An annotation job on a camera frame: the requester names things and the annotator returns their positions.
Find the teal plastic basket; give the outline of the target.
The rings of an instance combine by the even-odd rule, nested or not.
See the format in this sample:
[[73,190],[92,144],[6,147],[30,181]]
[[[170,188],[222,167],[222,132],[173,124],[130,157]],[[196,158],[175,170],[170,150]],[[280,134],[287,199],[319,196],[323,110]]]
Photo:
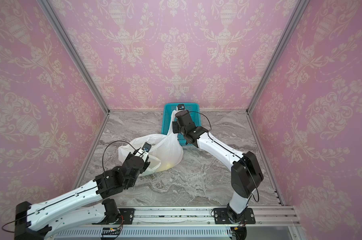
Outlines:
[[197,103],[168,103],[164,105],[161,133],[167,135],[174,120],[171,119],[172,112],[177,110],[177,106],[183,104],[185,109],[191,112],[191,118],[196,126],[201,125],[200,106]]

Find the left corner aluminium post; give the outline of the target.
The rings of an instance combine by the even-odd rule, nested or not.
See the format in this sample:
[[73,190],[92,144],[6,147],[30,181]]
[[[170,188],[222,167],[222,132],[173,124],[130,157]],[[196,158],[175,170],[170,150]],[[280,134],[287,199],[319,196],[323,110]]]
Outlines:
[[101,106],[102,110],[106,115],[110,113],[110,109],[108,108],[105,100],[103,99],[97,85],[93,81],[90,72],[86,68],[84,62],[81,60],[78,51],[76,50],[73,42],[71,41],[68,32],[65,30],[63,24],[57,17],[56,13],[54,12],[52,4],[46,0],[38,0],[37,3],[41,7],[42,11],[46,15],[49,23],[52,25],[52,28],[56,32],[58,38],[60,39],[62,45],[68,52],[70,58],[72,59],[73,63],[78,69],[78,72],[83,77],[85,82],[87,83],[90,91],[93,93],[94,97],[96,98],[97,102]]

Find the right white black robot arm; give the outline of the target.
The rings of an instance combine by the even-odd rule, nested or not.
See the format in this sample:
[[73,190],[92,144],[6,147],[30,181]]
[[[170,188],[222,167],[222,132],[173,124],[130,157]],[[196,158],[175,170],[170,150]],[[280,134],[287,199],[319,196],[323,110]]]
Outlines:
[[211,154],[230,170],[234,193],[227,205],[227,213],[233,223],[244,221],[250,199],[259,201],[260,197],[255,195],[259,194],[258,187],[264,180],[256,155],[250,151],[238,151],[218,140],[206,128],[197,126],[191,111],[185,109],[183,104],[176,107],[172,131],[181,134],[187,144]]

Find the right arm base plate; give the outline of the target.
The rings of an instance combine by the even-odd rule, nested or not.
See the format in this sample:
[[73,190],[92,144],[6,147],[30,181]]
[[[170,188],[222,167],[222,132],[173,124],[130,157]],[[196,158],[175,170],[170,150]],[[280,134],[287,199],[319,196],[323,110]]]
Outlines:
[[246,208],[240,214],[235,213],[229,208],[214,208],[211,212],[215,224],[228,225],[228,224],[250,224],[256,223],[253,209]]

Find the aluminium front rail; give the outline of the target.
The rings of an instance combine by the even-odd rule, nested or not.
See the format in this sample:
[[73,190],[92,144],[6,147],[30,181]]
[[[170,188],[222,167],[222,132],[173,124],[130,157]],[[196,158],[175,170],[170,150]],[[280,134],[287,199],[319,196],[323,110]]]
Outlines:
[[[214,208],[226,206],[161,206],[161,207],[126,207],[134,208],[135,215],[129,227],[148,226],[208,226],[216,225],[211,214]],[[300,222],[293,207],[253,205],[256,223],[254,226],[299,226]]]

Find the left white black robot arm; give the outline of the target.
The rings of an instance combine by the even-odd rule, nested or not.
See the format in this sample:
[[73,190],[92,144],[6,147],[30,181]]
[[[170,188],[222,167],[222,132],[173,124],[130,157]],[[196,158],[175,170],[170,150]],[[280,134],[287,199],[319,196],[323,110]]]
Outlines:
[[148,153],[129,154],[121,166],[66,194],[38,204],[18,204],[14,239],[44,240],[82,225],[123,224],[123,215],[112,196],[132,187],[149,164]]

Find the corner aluminium post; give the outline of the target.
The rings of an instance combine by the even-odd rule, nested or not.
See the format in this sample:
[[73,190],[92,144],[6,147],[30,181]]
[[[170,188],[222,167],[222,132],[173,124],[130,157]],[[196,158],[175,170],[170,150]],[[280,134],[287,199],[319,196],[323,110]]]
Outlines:
[[294,32],[299,20],[301,19],[309,2],[310,1],[308,1],[308,0],[297,1],[297,4],[293,10],[293,13],[290,16],[289,21],[287,22],[287,25],[282,32],[281,38],[276,46],[276,49],[274,50],[272,57],[271,57],[270,61],[268,62],[267,68],[266,68],[264,74],[262,75],[260,83],[258,84],[258,86],[254,92],[254,95],[251,99],[250,105],[247,109],[248,116],[250,116],[252,114],[252,112],[255,110],[256,104],[257,104],[264,88],[266,87],[267,82],[268,82],[271,74],[273,73],[280,57],[284,53],[284,50],[285,50],[293,32]]
[[81,60],[78,51],[76,50],[73,42],[71,41],[68,32],[65,30],[63,24],[57,17],[56,13],[54,12],[52,4],[46,0],[38,0],[37,3],[41,7],[42,11],[46,15],[49,23],[52,25],[52,28],[56,32],[58,38],[60,39],[62,45],[68,52],[70,58],[72,59],[73,63],[78,69],[78,72],[83,77],[85,82],[87,83],[90,91],[93,93],[94,97],[96,98],[97,102],[101,106],[102,110],[106,115],[110,113],[110,109],[108,108],[105,100],[103,99],[97,85],[93,81],[90,72],[86,68],[84,62]]

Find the perforated white vent strip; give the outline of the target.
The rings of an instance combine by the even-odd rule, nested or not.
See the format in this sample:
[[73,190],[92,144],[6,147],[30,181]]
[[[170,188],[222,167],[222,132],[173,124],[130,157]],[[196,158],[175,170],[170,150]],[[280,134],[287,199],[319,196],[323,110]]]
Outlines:
[[109,228],[88,227],[65,230],[55,235],[54,239],[94,239],[113,238],[230,238],[229,227],[124,227],[121,234]]

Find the right corner aluminium post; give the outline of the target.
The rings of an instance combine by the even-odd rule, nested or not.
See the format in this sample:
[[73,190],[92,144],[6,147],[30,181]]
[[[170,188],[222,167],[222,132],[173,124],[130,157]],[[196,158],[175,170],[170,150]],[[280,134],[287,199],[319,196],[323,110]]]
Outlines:
[[287,25],[282,32],[281,38],[276,46],[276,49],[274,50],[272,57],[271,57],[270,61],[268,62],[267,68],[266,68],[264,74],[262,75],[260,83],[258,84],[258,86],[254,92],[254,95],[251,99],[250,105],[247,109],[248,116],[250,116],[252,114],[252,112],[255,110],[256,104],[257,104],[264,88],[266,87],[267,82],[268,82],[271,74],[273,73],[280,57],[284,53],[284,50],[285,50],[293,32],[294,32],[299,20],[301,19],[309,2],[310,1],[308,1],[308,0],[297,1],[297,4],[293,10],[293,13],[290,16],[289,21],[287,22]]

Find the white plastic bag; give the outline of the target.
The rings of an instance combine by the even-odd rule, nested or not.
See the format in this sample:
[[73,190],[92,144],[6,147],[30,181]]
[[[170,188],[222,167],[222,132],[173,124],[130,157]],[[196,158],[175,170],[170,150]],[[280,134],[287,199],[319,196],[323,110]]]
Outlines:
[[[177,110],[172,112],[171,119],[175,120]],[[172,132],[172,126],[167,135],[151,134],[133,139],[128,145],[118,148],[118,160],[123,163],[134,148],[141,148],[145,142],[151,144],[148,154],[149,167],[140,174],[141,177],[169,170],[178,165],[184,156],[183,147],[178,141],[178,134]]]

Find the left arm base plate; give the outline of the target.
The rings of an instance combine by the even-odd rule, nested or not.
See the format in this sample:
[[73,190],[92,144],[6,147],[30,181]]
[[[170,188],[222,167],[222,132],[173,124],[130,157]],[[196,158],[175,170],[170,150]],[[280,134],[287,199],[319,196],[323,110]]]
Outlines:
[[121,208],[112,211],[109,224],[115,225],[132,225],[135,215],[134,208]]

